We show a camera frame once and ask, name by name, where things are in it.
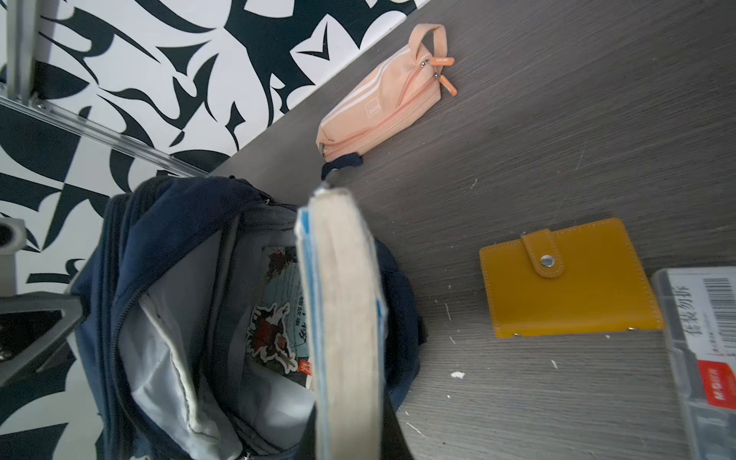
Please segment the illustrated comic book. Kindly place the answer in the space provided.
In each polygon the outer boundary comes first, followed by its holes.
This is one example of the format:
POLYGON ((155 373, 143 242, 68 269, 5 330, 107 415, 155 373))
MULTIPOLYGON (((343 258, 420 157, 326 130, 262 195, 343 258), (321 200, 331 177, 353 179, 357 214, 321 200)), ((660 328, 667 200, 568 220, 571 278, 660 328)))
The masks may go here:
POLYGON ((311 384, 311 361, 304 293, 296 248, 262 251, 263 288, 246 336, 249 358, 294 383, 311 384))

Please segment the navy blue backpack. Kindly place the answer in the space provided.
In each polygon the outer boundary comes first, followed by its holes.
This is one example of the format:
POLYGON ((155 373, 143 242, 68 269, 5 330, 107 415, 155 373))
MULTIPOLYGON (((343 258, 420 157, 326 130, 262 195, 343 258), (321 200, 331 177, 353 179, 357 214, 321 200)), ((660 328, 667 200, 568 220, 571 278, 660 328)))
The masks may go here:
MULTIPOLYGON (((297 253, 300 208, 234 176, 156 177, 109 201, 71 287, 86 313, 76 341, 101 458, 318 459, 314 379, 294 383, 246 350, 262 251, 297 253)), ((408 459, 396 412, 426 336, 407 277, 374 240, 387 306, 378 459, 408 459)))

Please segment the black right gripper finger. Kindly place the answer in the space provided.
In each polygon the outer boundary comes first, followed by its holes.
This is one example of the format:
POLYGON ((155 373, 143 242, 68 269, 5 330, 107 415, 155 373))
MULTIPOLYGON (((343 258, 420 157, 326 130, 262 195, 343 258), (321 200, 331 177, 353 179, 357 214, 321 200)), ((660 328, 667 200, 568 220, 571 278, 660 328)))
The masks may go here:
POLYGON ((38 371, 84 319, 79 297, 32 292, 1 299, 1 384, 38 371))

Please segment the blue Little Prince book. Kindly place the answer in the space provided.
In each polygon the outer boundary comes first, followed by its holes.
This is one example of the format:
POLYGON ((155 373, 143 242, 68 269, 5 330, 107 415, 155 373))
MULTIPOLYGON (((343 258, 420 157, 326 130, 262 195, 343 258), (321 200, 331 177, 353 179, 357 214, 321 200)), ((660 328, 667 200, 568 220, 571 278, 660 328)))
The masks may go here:
POLYGON ((315 391, 315 456, 378 459, 387 306, 375 240, 353 195, 320 188, 299 209, 296 247, 315 391))

